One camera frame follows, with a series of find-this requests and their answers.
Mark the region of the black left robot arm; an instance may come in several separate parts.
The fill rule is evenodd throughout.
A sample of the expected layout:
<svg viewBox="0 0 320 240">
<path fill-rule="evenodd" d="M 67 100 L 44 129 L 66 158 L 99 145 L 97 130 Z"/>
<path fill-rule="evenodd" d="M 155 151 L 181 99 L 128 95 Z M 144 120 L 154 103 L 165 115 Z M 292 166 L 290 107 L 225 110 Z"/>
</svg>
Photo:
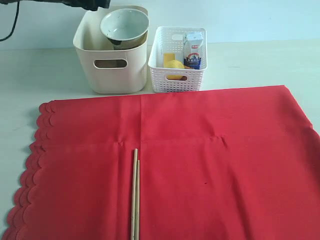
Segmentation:
<svg viewBox="0 0 320 240">
<path fill-rule="evenodd" d="M 108 9 L 110 7 L 111 0 L 32 0 L 32 2 L 64 4 L 72 8 L 82 8 L 87 11 L 95 12 L 98 10 L 98 8 Z M 13 24 L 9 34 L 0 39 L 1 42 L 8 40 L 14 34 L 18 17 L 19 17 L 21 0 L 1 0 L 0 1 L 1 5 L 8 5 L 12 3 L 16 3 Z"/>
</svg>

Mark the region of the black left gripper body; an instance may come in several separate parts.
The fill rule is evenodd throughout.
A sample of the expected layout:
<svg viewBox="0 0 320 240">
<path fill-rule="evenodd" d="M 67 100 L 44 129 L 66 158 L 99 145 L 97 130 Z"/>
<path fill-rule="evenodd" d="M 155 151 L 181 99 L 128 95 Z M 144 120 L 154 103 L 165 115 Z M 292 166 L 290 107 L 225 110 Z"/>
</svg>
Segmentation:
<svg viewBox="0 0 320 240">
<path fill-rule="evenodd" d="M 98 8 L 108 9 L 111 0 L 63 0 L 62 3 L 74 7 L 82 8 L 88 11 L 97 11 Z"/>
</svg>

